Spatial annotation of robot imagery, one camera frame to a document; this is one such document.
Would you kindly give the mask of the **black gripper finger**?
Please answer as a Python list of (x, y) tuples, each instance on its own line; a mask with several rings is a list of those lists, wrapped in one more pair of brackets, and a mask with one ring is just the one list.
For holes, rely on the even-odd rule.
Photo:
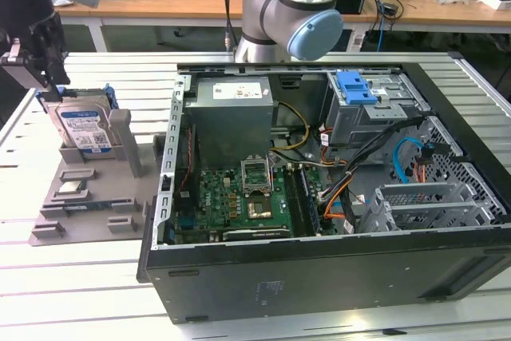
[(61, 24), (43, 23), (39, 26), (39, 45), (42, 68), (48, 82), (46, 101), (61, 101), (59, 85), (68, 85), (69, 77), (64, 68), (65, 37)]

